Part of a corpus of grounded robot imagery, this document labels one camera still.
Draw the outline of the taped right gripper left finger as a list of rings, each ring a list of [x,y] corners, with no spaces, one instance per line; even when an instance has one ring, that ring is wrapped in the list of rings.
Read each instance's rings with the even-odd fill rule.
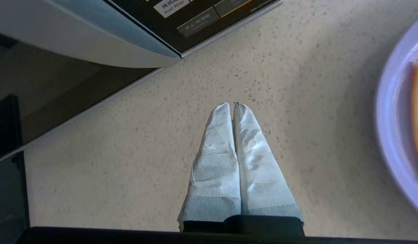
[[[192,221],[222,223],[241,212],[240,170],[230,105],[222,103],[208,117],[178,224],[184,232],[185,225]]]

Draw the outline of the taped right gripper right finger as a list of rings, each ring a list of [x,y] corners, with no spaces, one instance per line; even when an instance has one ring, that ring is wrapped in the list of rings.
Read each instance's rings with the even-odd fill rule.
[[[304,219],[251,108],[235,104],[235,149],[243,215]]]

